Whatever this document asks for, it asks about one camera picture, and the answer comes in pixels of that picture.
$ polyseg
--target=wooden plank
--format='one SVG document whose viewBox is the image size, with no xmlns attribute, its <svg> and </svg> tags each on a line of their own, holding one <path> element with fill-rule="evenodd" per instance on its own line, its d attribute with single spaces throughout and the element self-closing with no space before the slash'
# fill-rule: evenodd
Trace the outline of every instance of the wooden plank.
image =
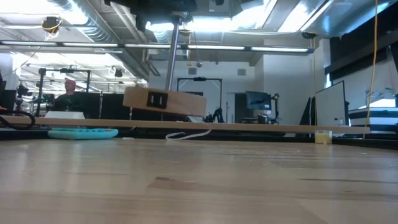
<svg viewBox="0 0 398 224">
<path fill-rule="evenodd" d="M 393 224 L 398 153 L 276 142 L 3 141 L 2 224 Z"/>
<path fill-rule="evenodd" d="M 3 116 L 12 124 L 29 124 L 29 118 Z M 101 127 L 137 127 L 137 128 L 173 128 L 173 129 L 212 129 L 225 131 L 272 131 L 283 133 L 314 133 L 315 131 L 333 131 L 345 134 L 368 134 L 369 128 L 334 127 L 307 125 L 273 125 L 273 124 L 218 124 L 218 123 L 184 123 L 171 121 L 125 121 L 110 119 L 56 119 L 37 118 L 36 124 L 59 126 L 101 126 Z"/>
<path fill-rule="evenodd" d="M 150 91 L 168 94 L 167 107 L 154 108 L 147 106 Z M 124 92 L 123 105 L 130 108 L 174 113 L 190 116 L 206 115 L 206 98 L 189 93 L 159 90 L 155 88 L 127 87 Z"/>
</svg>

